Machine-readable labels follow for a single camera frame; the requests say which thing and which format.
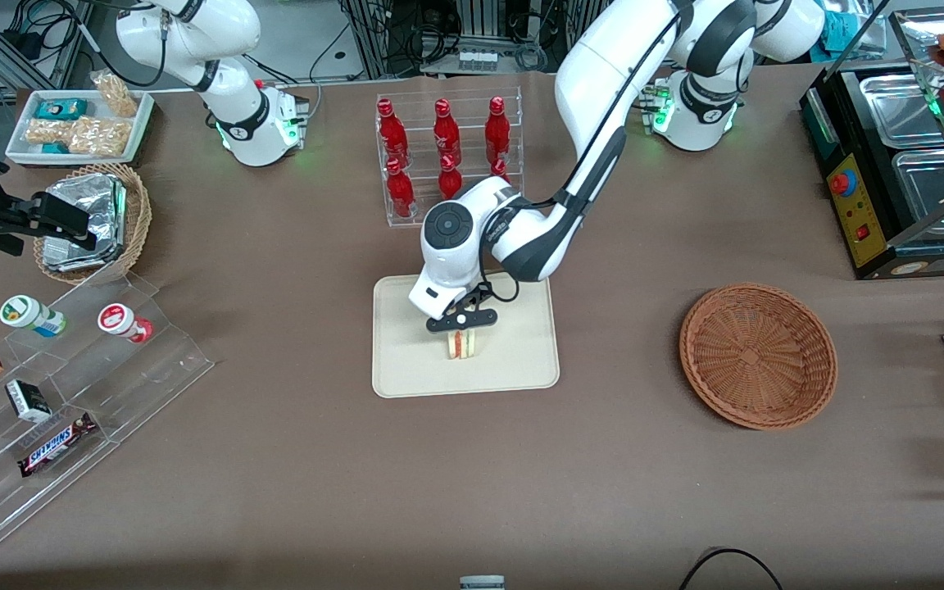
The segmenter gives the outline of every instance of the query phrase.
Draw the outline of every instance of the wicker basket with foil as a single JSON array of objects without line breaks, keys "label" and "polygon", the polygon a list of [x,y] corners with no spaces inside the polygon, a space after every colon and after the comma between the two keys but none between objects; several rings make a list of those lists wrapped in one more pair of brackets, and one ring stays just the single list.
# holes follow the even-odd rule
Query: wicker basket with foil
[{"label": "wicker basket with foil", "polygon": [[730,284],[694,303],[679,362],[708,407],[749,429],[799,426],[836,389],[836,348],[821,320],[763,284]]},{"label": "wicker basket with foil", "polygon": [[[148,237],[147,231],[151,224],[151,202],[148,198],[148,191],[141,182],[141,176],[136,175],[134,169],[124,164],[92,164],[71,172],[67,178],[73,179],[76,176],[95,175],[95,173],[115,175],[126,187],[125,250],[110,266],[128,270],[138,261],[145,239]],[[68,284],[79,284],[100,270],[100,268],[89,268],[67,272],[53,271],[46,268],[43,258],[44,248],[45,239],[36,238],[31,253],[34,254],[34,264],[38,265],[39,270],[50,279],[60,280]]]}]

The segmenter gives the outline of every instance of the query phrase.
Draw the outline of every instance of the snickers bar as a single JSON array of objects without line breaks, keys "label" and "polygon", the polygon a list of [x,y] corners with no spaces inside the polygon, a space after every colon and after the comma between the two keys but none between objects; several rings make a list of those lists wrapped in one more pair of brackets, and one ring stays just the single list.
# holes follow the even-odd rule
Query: snickers bar
[{"label": "snickers bar", "polygon": [[53,414],[42,392],[30,383],[14,379],[7,383],[7,393],[10,393],[10,403],[14,406],[16,418],[38,424]]},{"label": "snickers bar", "polygon": [[25,459],[16,462],[16,465],[20,467],[21,477],[29,477],[29,475],[41,470],[47,463],[52,462],[58,456],[63,455],[67,449],[72,448],[85,434],[92,433],[97,428],[89,414],[82,414],[82,418],[68,424],[66,429],[57,433],[57,436],[34,449],[34,452]]}]

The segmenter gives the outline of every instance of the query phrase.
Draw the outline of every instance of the beige tray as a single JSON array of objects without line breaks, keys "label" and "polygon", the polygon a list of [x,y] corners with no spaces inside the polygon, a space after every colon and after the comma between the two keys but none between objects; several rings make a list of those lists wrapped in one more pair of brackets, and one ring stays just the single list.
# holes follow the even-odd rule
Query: beige tray
[{"label": "beige tray", "polygon": [[[374,286],[374,391],[383,398],[441,396],[550,388],[559,380],[556,326],[548,281],[520,284],[512,303],[484,303],[497,324],[476,329],[476,355],[447,358],[445,334],[430,334],[427,319],[407,299],[416,275],[389,276]],[[502,295],[515,285],[491,276]]]}]

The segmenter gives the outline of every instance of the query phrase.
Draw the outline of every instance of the aluminum foil package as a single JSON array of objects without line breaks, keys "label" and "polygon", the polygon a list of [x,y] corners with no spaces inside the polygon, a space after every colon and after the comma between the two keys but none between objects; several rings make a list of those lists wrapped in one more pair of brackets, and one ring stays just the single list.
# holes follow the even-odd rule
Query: aluminum foil package
[{"label": "aluminum foil package", "polygon": [[89,213],[89,231],[97,238],[93,250],[66,239],[46,238],[42,250],[46,268],[56,272],[97,268],[119,258],[125,247],[126,187],[117,176],[76,176],[60,180],[46,191]]}]

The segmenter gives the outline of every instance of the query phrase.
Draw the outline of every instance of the red soda bottle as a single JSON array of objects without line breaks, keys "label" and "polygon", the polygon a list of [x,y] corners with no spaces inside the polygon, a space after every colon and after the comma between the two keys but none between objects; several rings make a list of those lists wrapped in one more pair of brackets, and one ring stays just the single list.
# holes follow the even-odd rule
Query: red soda bottle
[{"label": "red soda bottle", "polygon": [[439,158],[453,156],[454,166],[461,165],[461,134],[457,130],[457,122],[450,113],[450,101],[439,98],[435,101],[435,147],[439,150]]},{"label": "red soda bottle", "polygon": [[410,165],[410,143],[406,138],[406,128],[400,117],[396,116],[393,101],[381,98],[378,101],[378,115],[381,116],[381,138],[385,141],[385,153],[397,158],[400,166]]},{"label": "red soda bottle", "polygon": [[509,156],[509,117],[505,116],[505,98],[490,100],[490,116],[487,117],[487,161]]},{"label": "red soda bottle", "polygon": [[450,201],[461,190],[461,172],[457,171],[454,156],[449,153],[439,158],[439,167],[442,168],[442,172],[439,172],[439,192],[442,192],[443,201]]},{"label": "red soda bottle", "polygon": [[413,184],[410,176],[403,171],[403,165],[397,157],[389,157],[385,164],[388,170],[388,196],[393,200],[393,211],[397,216],[410,218],[416,216],[417,205],[413,201]]},{"label": "red soda bottle", "polygon": [[512,180],[509,180],[509,167],[506,166],[505,161],[501,158],[497,158],[497,160],[490,165],[490,173],[493,176],[501,176],[501,178],[505,179],[506,183],[512,184]]}]

